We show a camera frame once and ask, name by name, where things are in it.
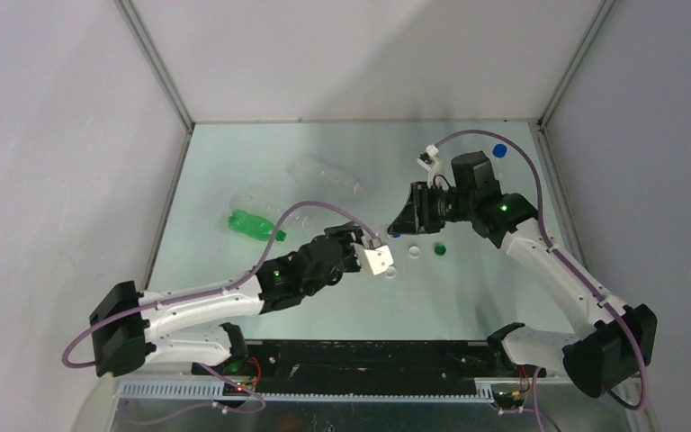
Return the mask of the green cap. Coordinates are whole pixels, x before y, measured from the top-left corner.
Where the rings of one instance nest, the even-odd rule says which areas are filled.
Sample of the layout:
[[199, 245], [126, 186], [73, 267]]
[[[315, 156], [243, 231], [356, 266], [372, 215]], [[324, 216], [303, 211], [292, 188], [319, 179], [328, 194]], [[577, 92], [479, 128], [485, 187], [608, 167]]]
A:
[[434, 244], [434, 253], [438, 257], [444, 256], [446, 254], [446, 252], [447, 252], [447, 247], [445, 246], [445, 244], [440, 243], [440, 242]]

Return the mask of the white cap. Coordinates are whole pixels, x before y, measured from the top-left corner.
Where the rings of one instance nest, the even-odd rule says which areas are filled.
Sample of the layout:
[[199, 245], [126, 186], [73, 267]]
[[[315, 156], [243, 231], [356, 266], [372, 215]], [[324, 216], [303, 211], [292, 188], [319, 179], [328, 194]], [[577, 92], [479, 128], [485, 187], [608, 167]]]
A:
[[386, 278], [393, 279], [397, 275], [397, 269], [393, 266], [389, 266], [386, 268], [386, 270], [384, 271], [383, 274], [385, 275]]
[[412, 259], [417, 259], [421, 256], [421, 249], [417, 245], [411, 245], [408, 247], [408, 256]]

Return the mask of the Pepsi label clear bottle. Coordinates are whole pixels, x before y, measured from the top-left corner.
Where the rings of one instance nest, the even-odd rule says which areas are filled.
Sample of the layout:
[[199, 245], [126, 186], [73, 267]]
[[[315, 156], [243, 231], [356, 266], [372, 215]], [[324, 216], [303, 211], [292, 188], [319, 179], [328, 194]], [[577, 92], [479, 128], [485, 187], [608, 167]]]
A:
[[491, 161], [491, 165], [492, 165], [492, 169], [493, 169], [495, 178], [496, 178], [499, 182], [501, 182], [501, 181], [503, 180], [504, 175], [505, 175], [505, 172], [506, 172], [506, 166], [505, 166], [505, 162], [507, 161], [507, 160], [506, 160], [506, 157], [507, 157], [507, 156], [505, 156], [505, 157], [503, 157], [503, 158], [501, 158], [501, 159], [495, 158], [495, 157], [492, 155], [492, 150], [491, 150], [490, 161]]

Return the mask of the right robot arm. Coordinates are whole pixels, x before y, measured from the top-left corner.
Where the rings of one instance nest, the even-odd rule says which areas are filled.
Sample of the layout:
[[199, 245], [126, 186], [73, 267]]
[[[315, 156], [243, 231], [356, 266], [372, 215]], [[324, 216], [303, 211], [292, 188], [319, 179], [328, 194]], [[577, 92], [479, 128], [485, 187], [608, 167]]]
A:
[[547, 233], [523, 195], [502, 193], [484, 152], [454, 157], [454, 182], [444, 186], [436, 184], [442, 176], [436, 150], [428, 148], [417, 162], [428, 177], [411, 184], [389, 234], [435, 234], [448, 222], [469, 222], [479, 236], [530, 272], [572, 328], [558, 333], [519, 322], [501, 328], [487, 339], [493, 373], [509, 376], [522, 365], [542, 367], [566, 374], [580, 391], [598, 398], [650, 364], [655, 313], [610, 293]]

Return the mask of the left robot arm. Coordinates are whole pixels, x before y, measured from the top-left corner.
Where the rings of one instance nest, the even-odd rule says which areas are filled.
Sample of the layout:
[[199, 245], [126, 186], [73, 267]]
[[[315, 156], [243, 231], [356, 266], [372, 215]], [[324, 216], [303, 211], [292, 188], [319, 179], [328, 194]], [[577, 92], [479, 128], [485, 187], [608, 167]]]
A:
[[386, 244], [348, 223], [236, 281], [182, 293], [140, 292], [132, 281], [118, 283], [90, 315], [95, 372], [122, 376], [150, 364], [202, 363], [239, 374], [248, 351], [229, 319], [298, 306], [347, 273], [380, 275], [392, 264]]

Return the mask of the clear bottle beside green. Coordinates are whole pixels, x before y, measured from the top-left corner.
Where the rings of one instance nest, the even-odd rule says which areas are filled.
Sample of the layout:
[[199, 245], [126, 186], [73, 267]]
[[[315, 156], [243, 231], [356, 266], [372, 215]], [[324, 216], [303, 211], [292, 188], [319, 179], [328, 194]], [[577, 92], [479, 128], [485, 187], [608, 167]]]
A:
[[[265, 190], [249, 189], [235, 194], [230, 200], [233, 210], [243, 210], [276, 223], [289, 209], [289, 205]], [[301, 209], [293, 211], [283, 223], [284, 230], [309, 230], [314, 226], [313, 219]]]

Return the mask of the green plastic bottle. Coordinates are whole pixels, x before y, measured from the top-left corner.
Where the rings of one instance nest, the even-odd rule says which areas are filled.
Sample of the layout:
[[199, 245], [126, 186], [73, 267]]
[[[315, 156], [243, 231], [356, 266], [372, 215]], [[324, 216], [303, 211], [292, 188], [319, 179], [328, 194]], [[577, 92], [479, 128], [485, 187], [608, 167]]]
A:
[[234, 232], [259, 241], [267, 241], [269, 239], [285, 241], [287, 238], [287, 233], [284, 230], [275, 230], [274, 222], [241, 209], [234, 210], [228, 216], [228, 227]]

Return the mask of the left circuit board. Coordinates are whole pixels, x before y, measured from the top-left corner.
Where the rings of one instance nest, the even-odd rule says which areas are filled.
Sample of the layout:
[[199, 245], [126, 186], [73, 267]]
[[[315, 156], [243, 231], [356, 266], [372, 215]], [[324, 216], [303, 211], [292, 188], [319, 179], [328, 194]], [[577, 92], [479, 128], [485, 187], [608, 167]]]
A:
[[238, 386], [233, 386], [230, 384], [224, 384], [222, 395], [224, 397], [240, 397], [248, 398], [251, 396], [251, 392], [255, 390], [253, 385], [246, 386], [244, 383], [239, 382]]

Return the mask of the circuit board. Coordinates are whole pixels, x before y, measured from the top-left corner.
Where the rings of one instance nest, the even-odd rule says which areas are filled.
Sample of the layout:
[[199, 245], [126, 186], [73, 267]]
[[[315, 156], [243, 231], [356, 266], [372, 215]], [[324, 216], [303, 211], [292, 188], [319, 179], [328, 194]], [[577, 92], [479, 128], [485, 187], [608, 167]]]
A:
[[524, 407], [527, 396], [527, 391], [496, 392], [493, 395], [493, 406], [497, 410], [518, 411]]
[[246, 386], [244, 383], [239, 382], [238, 386], [233, 386], [230, 384], [224, 384], [222, 395], [224, 397], [240, 397], [248, 398], [251, 396], [251, 392], [255, 390], [253, 385]]

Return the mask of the right circuit board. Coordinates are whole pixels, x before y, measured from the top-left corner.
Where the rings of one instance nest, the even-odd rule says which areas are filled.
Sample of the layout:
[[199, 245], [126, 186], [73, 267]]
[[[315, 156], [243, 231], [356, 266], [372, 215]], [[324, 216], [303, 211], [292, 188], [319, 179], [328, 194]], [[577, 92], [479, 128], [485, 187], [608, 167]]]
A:
[[527, 391], [496, 392], [493, 395], [493, 406], [497, 410], [518, 411], [524, 407], [527, 396]]

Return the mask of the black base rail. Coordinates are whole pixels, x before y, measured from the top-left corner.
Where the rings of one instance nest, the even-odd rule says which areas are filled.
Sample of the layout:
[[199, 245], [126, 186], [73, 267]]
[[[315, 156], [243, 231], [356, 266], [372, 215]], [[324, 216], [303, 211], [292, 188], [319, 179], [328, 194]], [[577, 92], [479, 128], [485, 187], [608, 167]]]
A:
[[215, 370], [257, 379], [264, 396], [476, 397], [485, 379], [534, 373], [484, 341], [250, 339], [247, 350]]

